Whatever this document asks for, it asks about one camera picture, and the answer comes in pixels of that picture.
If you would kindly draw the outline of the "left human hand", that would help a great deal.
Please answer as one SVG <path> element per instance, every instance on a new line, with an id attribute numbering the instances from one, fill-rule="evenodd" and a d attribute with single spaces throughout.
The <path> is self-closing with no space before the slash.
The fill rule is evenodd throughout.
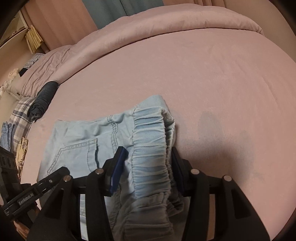
<path id="1" fill-rule="evenodd" d="M 40 209 L 37 206 L 35 206 L 34 210 L 30 210 L 28 212 L 28 216 L 32 222 L 36 220 L 36 217 L 38 216 L 39 212 Z M 24 240 L 27 240 L 30 229 L 26 225 L 21 223 L 19 220 L 14 220 L 14 225 L 16 227 L 16 231 L 21 235 L 21 237 Z"/>

